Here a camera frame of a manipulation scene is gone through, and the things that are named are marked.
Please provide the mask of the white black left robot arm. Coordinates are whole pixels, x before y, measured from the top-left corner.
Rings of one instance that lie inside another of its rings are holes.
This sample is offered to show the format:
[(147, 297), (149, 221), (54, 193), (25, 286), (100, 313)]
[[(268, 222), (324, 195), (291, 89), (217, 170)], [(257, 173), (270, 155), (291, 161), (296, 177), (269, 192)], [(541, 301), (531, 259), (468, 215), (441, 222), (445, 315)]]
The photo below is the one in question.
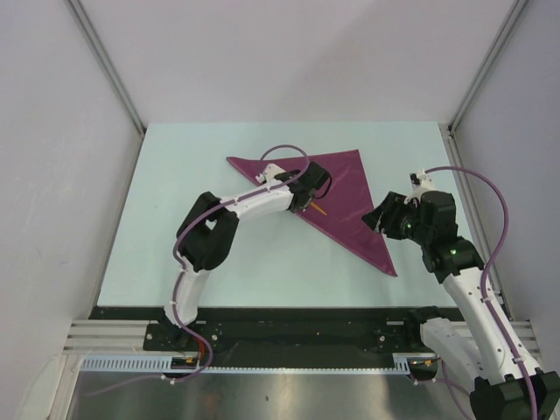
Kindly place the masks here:
[(192, 340), (205, 346), (190, 324), (197, 318), (209, 275), (225, 262), (240, 225), (268, 214), (302, 213), (329, 193), (333, 177), (320, 164), (306, 161), (303, 169), (291, 171), (266, 164), (255, 180), (256, 188), (231, 197), (202, 193), (178, 229), (172, 249), (178, 278), (161, 322), (162, 337), (174, 349), (184, 349)]

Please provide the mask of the purple cloth napkin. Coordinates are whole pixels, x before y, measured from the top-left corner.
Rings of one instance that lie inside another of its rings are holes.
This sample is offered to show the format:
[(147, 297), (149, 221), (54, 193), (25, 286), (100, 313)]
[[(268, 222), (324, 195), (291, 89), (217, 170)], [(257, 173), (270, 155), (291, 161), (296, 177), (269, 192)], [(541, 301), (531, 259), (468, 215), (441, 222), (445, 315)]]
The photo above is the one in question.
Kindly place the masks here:
[(313, 208), (296, 214), (283, 211), (280, 215), (291, 220), (299, 218), (380, 272), (396, 277), (397, 270), (385, 240), (361, 220), (364, 214), (375, 209), (375, 205), (360, 152), (346, 150), (311, 155), (310, 160), (323, 166), (332, 175), (329, 193), (318, 201), (327, 216)]

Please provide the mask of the orange plastic spoon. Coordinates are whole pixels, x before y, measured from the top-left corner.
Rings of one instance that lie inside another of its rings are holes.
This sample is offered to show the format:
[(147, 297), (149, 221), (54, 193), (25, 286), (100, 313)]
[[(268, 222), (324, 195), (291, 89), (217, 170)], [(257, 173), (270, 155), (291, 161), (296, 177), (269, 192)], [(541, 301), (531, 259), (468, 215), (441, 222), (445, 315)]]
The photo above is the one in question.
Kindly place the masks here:
[(327, 216), (327, 212), (324, 209), (322, 209), (320, 206), (318, 206), (315, 202), (312, 202), (310, 204), (310, 208), (313, 208), (316, 211), (318, 211), (320, 214)]

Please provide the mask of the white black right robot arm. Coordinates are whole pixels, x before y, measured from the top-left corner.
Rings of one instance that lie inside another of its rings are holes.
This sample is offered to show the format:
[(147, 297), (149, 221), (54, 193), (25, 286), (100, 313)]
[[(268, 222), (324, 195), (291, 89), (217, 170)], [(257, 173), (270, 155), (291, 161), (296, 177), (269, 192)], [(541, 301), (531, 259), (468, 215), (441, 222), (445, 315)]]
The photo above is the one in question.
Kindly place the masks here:
[(468, 392), (475, 418), (550, 418), (559, 401), (559, 375), (543, 371), (493, 290), (482, 284), (484, 263), (458, 233), (452, 195), (432, 190), (409, 198), (389, 192), (362, 219), (376, 233), (420, 247), (425, 268), (443, 285), (471, 334), (461, 336), (435, 307), (427, 307), (403, 329), (405, 344), (414, 351), (428, 347), (441, 358)]

